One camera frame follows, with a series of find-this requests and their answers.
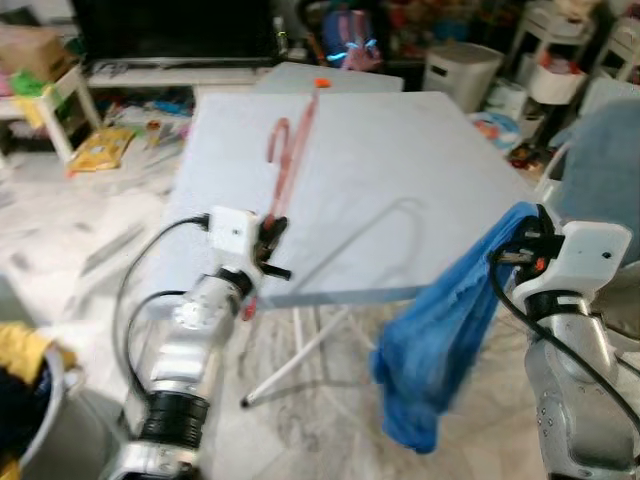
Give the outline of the red plastic clothes hanger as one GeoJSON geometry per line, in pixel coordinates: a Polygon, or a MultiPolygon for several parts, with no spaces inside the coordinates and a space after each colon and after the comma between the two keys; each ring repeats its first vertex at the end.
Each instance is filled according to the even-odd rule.
{"type": "Polygon", "coordinates": [[[276,164],[278,173],[276,173],[274,191],[271,193],[270,206],[262,221],[266,221],[268,216],[287,218],[285,210],[291,201],[300,161],[305,157],[308,137],[314,125],[317,97],[319,92],[311,92],[308,104],[296,122],[288,116],[280,116],[271,128],[268,141],[268,163],[276,164]]]}

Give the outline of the blue shirt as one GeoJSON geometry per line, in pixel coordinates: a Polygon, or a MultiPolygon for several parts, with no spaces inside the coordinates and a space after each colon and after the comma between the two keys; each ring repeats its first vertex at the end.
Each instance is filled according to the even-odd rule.
{"type": "Polygon", "coordinates": [[[498,307],[489,253],[536,215],[529,202],[512,206],[380,334],[370,370],[381,393],[381,428],[402,447],[419,454],[438,447],[440,419],[475,365],[498,307]]]}

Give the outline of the grey white folding chair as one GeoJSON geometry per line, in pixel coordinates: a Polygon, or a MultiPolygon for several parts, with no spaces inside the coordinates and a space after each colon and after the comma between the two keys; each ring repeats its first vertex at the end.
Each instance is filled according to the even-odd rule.
{"type": "MultiPolygon", "coordinates": [[[[553,218],[559,218],[554,204],[558,202],[557,188],[561,186],[563,175],[563,156],[570,145],[564,143],[550,155],[547,165],[541,169],[538,183],[535,184],[535,196],[541,204],[547,206],[553,218]]],[[[596,316],[602,320],[605,329],[613,337],[639,343],[640,334],[640,278],[637,264],[622,266],[616,278],[605,285],[602,296],[596,300],[596,316]]]]}

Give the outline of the grey folding table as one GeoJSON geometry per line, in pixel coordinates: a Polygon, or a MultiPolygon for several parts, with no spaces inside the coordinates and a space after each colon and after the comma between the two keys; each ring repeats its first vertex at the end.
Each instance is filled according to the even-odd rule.
{"type": "MultiPolygon", "coordinates": [[[[311,93],[211,93],[200,101],[143,287],[192,291],[214,273],[209,236],[183,230],[214,206],[264,215],[278,166],[271,128],[296,122],[311,93]]],[[[521,175],[443,93],[320,93],[271,264],[291,280],[256,288],[260,308],[408,300],[512,206],[521,175]]]]}

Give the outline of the white storage cart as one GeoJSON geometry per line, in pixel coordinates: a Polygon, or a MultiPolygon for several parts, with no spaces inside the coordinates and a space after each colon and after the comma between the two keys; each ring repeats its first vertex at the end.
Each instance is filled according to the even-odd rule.
{"type": "Polygon", "coordinates": [[[595,76],[637,83],[636,45],[640,22],[634,18],[623,18],[614,23],[608,40],[596,55],[593,73],[595,76]]]}
{"type": "Polygon", "coordinates": [[[572,18],[558,0],[531,0],[500,70],[541,108],[571,104],[585,81],[580,61],[595,32],[588,13],[572,18]]]}

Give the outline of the pale grey small table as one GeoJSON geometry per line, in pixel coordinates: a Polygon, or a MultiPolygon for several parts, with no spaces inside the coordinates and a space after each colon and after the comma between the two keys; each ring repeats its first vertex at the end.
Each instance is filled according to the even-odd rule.
{"type": "Polygon", "coordinates": [[[270,69],[252,87],[253,93],[393,93],[401,92],[403,79],[364,72],[364,70],[342,70],[330,67],[315,67],[283,61],[270,69]],[[325,90],[314,87],[314,78],[328,78],[332,86],[325,90]]]}

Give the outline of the pale blue rounded board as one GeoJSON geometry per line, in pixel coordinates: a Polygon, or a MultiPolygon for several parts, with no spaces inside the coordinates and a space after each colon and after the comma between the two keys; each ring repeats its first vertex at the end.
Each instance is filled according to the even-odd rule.
{"type": "Polygon", "coordinates": [[[586,86],[581,110],[584,113],[618,99],[639,99],[640,87],[634,83],[604,76],[594,76],[586,86]]]}

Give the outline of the white air purifier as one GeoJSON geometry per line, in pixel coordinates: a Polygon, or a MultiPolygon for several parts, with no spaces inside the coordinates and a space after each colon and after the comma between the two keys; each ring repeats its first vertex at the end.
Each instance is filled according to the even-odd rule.
{"type": "Polygon", "coordinates": [[[475,113],[497,76],[503,55],[483,45],[453,42],[431,46],[422,90],[443,92],[463,113],[475,113]]]}

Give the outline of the yellow printed cushion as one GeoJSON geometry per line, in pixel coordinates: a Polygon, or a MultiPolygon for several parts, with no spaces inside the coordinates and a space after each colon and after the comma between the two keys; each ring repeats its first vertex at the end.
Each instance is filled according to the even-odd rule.
{"type": "Polygon", "coordinates": [[[93,132],[76,150],[68,172],[90,173],[118,169],[136,132],[127,127],[104,127],[93,132]]]}

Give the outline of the white television stand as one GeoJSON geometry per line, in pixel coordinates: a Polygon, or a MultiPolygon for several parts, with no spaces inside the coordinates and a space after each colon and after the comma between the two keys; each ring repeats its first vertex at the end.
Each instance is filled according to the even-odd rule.
{"type": "Polygon", "coordinates": [[[95,88],[252,86],[270,70],[270,67],[129,67],[101,61],[88,68],[86,82],[95,88]]]}

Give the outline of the blue pink kids backpack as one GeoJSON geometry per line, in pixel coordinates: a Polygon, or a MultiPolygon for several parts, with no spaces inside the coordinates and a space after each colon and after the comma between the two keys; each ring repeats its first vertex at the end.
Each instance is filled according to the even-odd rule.
{"type": "Polygon", "coordinates": [[[366,10],[333,10],[323,22],[323,49],[329,67],[376,70],[381,65],[378,40],[366,10]]]}

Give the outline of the white kids table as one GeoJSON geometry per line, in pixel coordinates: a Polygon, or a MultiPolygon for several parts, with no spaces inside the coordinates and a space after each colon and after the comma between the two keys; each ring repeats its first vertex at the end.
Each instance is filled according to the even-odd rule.
{"type": "Polygon", "coordinates": [[[83,123],[90,127],[90,131],[96,131],[102,127],[102,118],[99,110],[93,104],[90,87],[81,67],[73,67],[51,84],[44,95],[32,99],[38,116],[44,120],[44,127],[52,142],[52,147],[64,166],[73,159],[76,154],[76,146],[70,141],[70,136],[77,131],[78,124],[68,127],[60,122],[56,109],[65,104],[67,100],[76,100],[83,116],[83,123]]]}

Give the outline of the grey laundry basin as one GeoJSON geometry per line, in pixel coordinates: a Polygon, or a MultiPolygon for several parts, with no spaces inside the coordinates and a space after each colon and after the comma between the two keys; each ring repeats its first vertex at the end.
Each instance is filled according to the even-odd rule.
{"type": "Polygon", "coordinates": [[[0,480],[100,480],[127,440],[122,406],[84,385],[81,366],[46,353],[52,393],[44,422],[19,460],[0,460],[0,480]]]}

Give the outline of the yellow garment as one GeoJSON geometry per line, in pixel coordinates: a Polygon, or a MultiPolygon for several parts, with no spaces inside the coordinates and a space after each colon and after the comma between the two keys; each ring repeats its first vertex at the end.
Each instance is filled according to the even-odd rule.
{"type": "Polygon", "coordinates": [[[77,369],[78,357],[72,349],[56,343],[31,328],[18,323],[0,323],[0,371],[17,379],[24,387],[36,387],[44,369],[45,355],[54,352],[64,367],[77,369]]]}

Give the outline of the brown cardboard box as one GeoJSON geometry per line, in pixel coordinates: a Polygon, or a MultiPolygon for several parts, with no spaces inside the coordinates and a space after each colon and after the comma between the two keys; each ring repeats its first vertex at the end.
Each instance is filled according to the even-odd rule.
{"type": "Polygon", "coordinates": [[[0,24],[0,69],[27,72],[42,82],[59,81],[77,64],[55,29],[0,24]]]}

